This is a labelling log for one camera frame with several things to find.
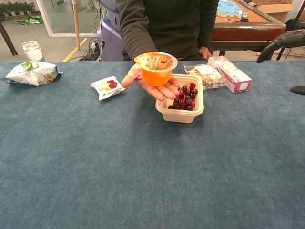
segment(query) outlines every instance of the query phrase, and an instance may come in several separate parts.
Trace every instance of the hand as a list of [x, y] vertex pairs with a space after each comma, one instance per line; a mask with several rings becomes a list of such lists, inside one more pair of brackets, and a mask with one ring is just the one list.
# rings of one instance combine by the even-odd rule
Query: hand
[[200, 47], [199, 53], [205, 59], [208, 59], [209, 57], [212, 57], [212, 54], [209, 52], [209, 48], [208, 47]]
[[175, 99], [179, 95], [176, 87], [179, 87], [179, 82], [175, 78], [171, 78], [165, 85], [160, 87], [153, 87], [146, 83], [142, 76], [141, 68], [138, 64], [135, 64], [128, 71], [127, 76], [122, 81], [123, 87], [129, 87], [133, 81], [137, 81], [144, 90], [146, 90], [155, 99], [163, 101], [165, 98]]

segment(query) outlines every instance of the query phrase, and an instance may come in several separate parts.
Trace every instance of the white snack bag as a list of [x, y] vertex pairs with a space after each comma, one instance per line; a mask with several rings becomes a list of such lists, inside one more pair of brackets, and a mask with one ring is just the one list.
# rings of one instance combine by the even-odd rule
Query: white snack bag
[[58, 66], [52, 63], [27, 61], [14, 67], [11, 72], [1, 78], [6, 83], [25, 83], [34, 86], [41, 86], [52, 83], [53, 80], [62, 74]]
[[115, 96], [125, 90], [114, 76], [93, 82], [90, 86], [100, 95], [99, 100]]
[[196, 75], [202, 78], [203, 89], [212, 89], [225, 86], [225, 79], [212, 66], [207, 64], [198, 64], [184, 66], [184, 70], [188, 75]]

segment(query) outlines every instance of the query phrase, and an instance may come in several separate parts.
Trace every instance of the cardboard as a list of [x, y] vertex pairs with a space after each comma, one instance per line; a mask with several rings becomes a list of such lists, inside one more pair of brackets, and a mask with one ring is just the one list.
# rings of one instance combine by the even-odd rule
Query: cardboard
[[299, 18], [300, 21], [305, 21], [305, 10], [302, 12], [300, 18]]
[[257, 8], [259, 11], [268, 14], [282, 23], [286, 23], [288, 13], [294, 11], [293, 4], [259, 5], [255, 2], [250, 2], [249, 5]]
[[257, 5], [291, 4], [293, 0], [252, 0]]

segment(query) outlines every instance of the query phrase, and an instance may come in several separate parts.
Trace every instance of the dark green sweater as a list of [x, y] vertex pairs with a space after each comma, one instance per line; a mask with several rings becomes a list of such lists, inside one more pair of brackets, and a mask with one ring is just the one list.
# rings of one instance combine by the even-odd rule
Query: dark green sweater
[[176, 58], [210, 46], [219, 0], [116, 0], [121, 35], [133, 60], [145, 52]]

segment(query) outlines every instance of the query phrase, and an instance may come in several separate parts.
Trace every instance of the yellow floor line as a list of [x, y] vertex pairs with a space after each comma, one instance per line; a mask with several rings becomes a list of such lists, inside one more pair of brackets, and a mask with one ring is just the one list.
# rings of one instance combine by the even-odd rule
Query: yellow floor line
[[[82, 40], [80, 46], [82, 46], [82, 44], [84, 44], [86, 40], [87, 38]], [[77, 47], [75, 47], [75, 49], [73, 49], [73, 51], [62, 62], [67, 62], [75, 54], [76, 51], [77, 51]]]

